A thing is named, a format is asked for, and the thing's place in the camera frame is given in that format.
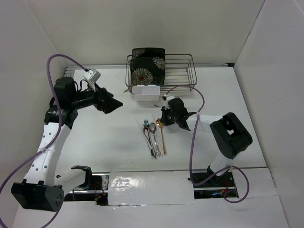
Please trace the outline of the gold spoon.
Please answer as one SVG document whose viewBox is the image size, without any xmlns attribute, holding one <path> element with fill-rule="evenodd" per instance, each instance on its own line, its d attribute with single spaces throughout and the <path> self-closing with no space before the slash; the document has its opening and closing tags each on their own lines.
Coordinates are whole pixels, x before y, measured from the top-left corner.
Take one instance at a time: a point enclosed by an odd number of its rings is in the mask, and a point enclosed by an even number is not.
<svg viewBox="0 0 304 228">
<path fill-rule="evenodd" d="M 167 155 L 167 150 L 166 150 L 165 141 L 164 141 L 164 137 L 163 137 L 163 131 L 162 131 L 164 125 L 163 125 L 163 123 L 161 122 L 161 119 L 160 119 L 160 118 L 158 118 L 158 119 L 156 120 L 156 124 L 157 124 L 157 126 L 160 128 L 160 131 L 161 131 L 161 138 L 162 138 L 162 144 L 163 144 L 163 153 L 164 153 L 164 155 Z"/>
</svg>

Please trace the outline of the blue handled utensil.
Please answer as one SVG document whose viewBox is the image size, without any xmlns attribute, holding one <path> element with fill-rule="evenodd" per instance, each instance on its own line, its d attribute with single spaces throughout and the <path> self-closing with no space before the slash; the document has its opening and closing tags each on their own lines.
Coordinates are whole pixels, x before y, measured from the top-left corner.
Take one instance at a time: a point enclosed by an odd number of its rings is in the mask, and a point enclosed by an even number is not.
<svg viewBox="0 0 304 228">
<path fill-rule="evenodd" d="M 130 94 L 134 95 L 134 93 L 132 92 L 132 89 L 126 89 L 126 90 L 124 91 L 124 93 L 130 93 Z"/>
</svg>

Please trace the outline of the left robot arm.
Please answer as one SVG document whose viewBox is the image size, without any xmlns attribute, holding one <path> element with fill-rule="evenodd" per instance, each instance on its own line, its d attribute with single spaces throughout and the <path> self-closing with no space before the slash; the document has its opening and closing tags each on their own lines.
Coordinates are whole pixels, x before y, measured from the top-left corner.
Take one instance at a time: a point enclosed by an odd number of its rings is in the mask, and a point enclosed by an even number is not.
<svg viewBox="0 0 304 228">
<path fill-rule="evenodd" d="M 71 77 L 61 77 L 54 85 L 52 98 L 45 114 L 44 133 L 38 155 L 21 183 L 13 183 L 11 193 L 24 209 L 57 212 L 65 196 L 76 187 L 87 190 L 94 178 L 89 166 L 75 165 L 67 172 L 56 174 L 61 151 L 68 138 L 78 110 L 94 106 L 105 114 L 123 106 L 104 87 L 97 84 L 77 91 Z"/>
</svg>

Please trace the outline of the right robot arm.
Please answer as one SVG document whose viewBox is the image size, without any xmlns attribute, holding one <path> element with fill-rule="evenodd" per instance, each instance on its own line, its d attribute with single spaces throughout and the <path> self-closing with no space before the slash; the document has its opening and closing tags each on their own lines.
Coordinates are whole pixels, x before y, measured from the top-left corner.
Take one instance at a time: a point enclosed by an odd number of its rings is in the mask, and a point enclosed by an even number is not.
<svg viewBox="0 0 304 228">
<path fill-rule="evenodd" d="M 219 153 L 207 168 L 207 180 L 210 185 L 218 186 L 232 160 L 252 144 L 251 134 L 232 112 L 223 116 L 202 115 L 188 112 L 184 102 L 173 95 L 162 98 L 165 105 L 161 108 L 161 122 L 165 126 L 177 124 L 186 131 L 198 130 L 214 136 Z"/>
</svg>

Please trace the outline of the blue fork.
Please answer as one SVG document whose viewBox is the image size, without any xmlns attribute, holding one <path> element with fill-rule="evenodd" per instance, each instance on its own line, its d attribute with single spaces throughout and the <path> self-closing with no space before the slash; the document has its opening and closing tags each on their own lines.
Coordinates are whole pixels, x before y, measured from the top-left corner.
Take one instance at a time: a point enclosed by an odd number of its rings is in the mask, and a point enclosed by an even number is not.
<svg viewBox="0 0 304 228">
<path fill-rule="evenodd" d="M 147 139 L 147 142 L 148 142 L 148 145 L 150 147 L 150 150 L 151 150 L 151 155 L 153 158 L 156 159 L 156 154 L 154 152 L 154 148 L 152 146 L 152 141 L 151 141 L 151 138 L 150 138 L 150 128 L 149 128 L 149 122 L 147 119 L 144 119 L 144 124 L 143 124 L 143 133 Z"/>
</svg>

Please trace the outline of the white cutlery caddy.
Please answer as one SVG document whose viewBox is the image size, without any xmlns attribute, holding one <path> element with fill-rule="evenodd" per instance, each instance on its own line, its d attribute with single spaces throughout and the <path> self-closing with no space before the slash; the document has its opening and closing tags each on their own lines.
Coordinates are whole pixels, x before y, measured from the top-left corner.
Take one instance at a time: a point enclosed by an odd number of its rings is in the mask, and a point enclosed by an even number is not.
<svg viewBox="0 0 304 228">
<path fill-rule="evenodd" d="M 132 94 L 137 102 L 158 101 L 161 90 L 158 85 L 137 85 L 132 87 Z"/>
</svg>

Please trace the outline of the front black floral plate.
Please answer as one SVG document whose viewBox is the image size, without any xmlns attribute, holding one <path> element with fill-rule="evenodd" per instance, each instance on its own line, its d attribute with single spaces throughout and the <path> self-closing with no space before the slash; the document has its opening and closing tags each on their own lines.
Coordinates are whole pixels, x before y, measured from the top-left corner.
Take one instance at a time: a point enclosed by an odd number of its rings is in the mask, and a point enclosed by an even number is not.
<svg viewBox="0 0 304 228">
<path fill-rule="evenodd" d="M 139 57 L 130 62 L 131 85 L 164 85 L 165 59 L 161 57 Z"/>
</svg>

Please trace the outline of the black floral plate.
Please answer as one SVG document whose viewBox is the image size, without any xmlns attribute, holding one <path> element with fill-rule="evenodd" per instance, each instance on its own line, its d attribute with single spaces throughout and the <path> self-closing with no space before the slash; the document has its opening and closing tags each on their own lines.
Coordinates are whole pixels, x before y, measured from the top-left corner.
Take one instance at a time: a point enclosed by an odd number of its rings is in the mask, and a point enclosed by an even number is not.
<svg viewBox="0 0 304 228">
<path fill-rule="evenodd" d="M 165 59 L 165 49 L 158 47 L 140 47 L 132 50 L 132 58 L 159 57 Z"/>
<path fill-rule="evenodd" d="M 161 57 L 139 57 L 130 62 L 131 85 L 164 85 L 165 59 Z"/>
</svg>

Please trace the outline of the rear black floral plate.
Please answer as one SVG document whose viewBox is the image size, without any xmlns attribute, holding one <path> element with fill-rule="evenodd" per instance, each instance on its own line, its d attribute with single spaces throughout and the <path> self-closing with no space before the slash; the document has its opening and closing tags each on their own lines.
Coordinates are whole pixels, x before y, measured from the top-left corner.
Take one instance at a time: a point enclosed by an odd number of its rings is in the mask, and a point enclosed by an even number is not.
<svg viewBox="0 0 304 228">
<path fill-rule="evenodd" d="M 140 47 L 132 50 L 132 58 L 159 57 L 165 59 L 165 49 L 158 47 Z"/>
</svg>

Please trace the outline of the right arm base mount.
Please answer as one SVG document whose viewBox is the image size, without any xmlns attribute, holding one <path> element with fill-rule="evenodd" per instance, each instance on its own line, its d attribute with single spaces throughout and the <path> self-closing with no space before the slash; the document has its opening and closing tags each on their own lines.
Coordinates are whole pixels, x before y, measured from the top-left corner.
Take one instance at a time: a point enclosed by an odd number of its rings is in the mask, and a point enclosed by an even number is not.
<svg viewBox="0 0 304 228">
<path fill-rule="evenodd" d="M 194 186 L 194 199 L 223 198 L 224 193 L 227 198 L 238 198 L 233 174 L 227 172 L 218 180 L 211 179 L 200 186 Z"/>
</svg>

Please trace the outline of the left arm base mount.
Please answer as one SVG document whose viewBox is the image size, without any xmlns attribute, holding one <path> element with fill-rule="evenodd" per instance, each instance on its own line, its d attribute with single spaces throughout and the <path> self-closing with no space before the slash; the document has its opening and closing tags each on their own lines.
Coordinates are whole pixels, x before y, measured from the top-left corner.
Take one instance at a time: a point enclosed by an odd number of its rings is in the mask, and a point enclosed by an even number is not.
<svg viewBox="0 0 304 228">
<path fill-rule="evenodd" d="M 78 185 L 66 194 L 64 201 L 94 201 L 98 206 L 108 205 L 109 173 L 92 173 L 89 166 L 76 165 L 71 168 L 84 174 Z"/>
</svg>

